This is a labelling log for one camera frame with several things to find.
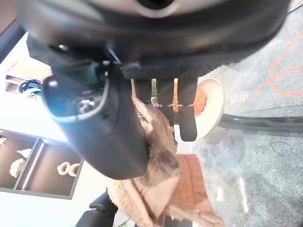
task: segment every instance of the fuzzy beige blanket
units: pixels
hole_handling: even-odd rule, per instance
[[[112,202],[139,227],[164,226],[166,215],[202,227],[223,227],[207,198],[197,157],[176,155],[173,129],[165,116],[135,97],[133,101],[150,144],[150,161],[144,176],[108,179]]]

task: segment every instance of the textured black grip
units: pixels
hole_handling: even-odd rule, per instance
[[[197,128],[194,107],[179,106],[178,112],[181,139],[186,142],[195,141]]]

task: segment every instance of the glass surface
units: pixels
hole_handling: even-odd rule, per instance
[[[272,117],[303,114],[303,8],[279,34],[238,64],[200,78],[218,79],[224,113]],[[180,153],[197,154],[209,199],[227,227],[297,227],[303,222],[303,135],[216,127]]]

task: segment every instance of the white wall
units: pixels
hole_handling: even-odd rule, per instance
[[[89,204],[105,189],[102,174],[85,162],[72,200],[0,192],[0,226],[74,227]],[[114,225],[126,220],[118,211]]]

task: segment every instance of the dark frame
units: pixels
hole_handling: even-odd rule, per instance
[[[19,186],[19,184],[21,182],[21,179],[23,178],[23,174],[25,172],[26,166],[32,161],[32,155],[33,155],[33,153],[35,151],[35,148],[36,148],[37,144],[41,143],[44,138],[42,138],[42,137],[35,137],[35,136],[31,136],[31,135],[27,135],[27,134],[23,134],[23,133],[19,133],[19,132],[8,131],[8,130],[1,129],[1,128],[0,128],[0,130],[1,131],[6,131],[6,132],[9,132],[9,133],[13,133],[13,134],[16,134],[16,135],[20,135],[20,136],[26,136],[26,137],[36,138],[35,144],[32,147],[32,151],[31,151],[28,159],[25,162],[25,167],[23,168],[22,172],[18,176],[18,179],[16,181],[16,184],[15,184],[14,188],[13,189],[9,189],[9,188],[2,188],[2,187],[0,187],[0,192],[8,192],[8,193],[15,193],[15,194],[40,196],[40,197],[48,197],[48,198],[55,198],[55,199],[66,199],[66,200],[71,200],[72,199],[72,197],[74,195],[74,192],[75,192],[75,189],[76,189],[76,186],[77,186],[77,182],[78,182],[80,173],[81,173],[81,169],[82,169],[82,166],[83,166],[83,163],[84,163],[84,159],[83,158],[81,158],[81,160],[80,160],[80,166],[78,168],[78,173],[77,173],[77,175],[76,175],[76,177],[75,177],[75,179],[73,181],[70,195],[66,196],[66,195],[57,195],[57,194],[50,194],[50,193],[27,191],[27,190],[19,190],[19,189],[17,189],[17,187]],[[55,141],[58,144],[60,144],[60,143],[67,144],[67,142],[56,141],[56,140],[53,140],[53,141]]]

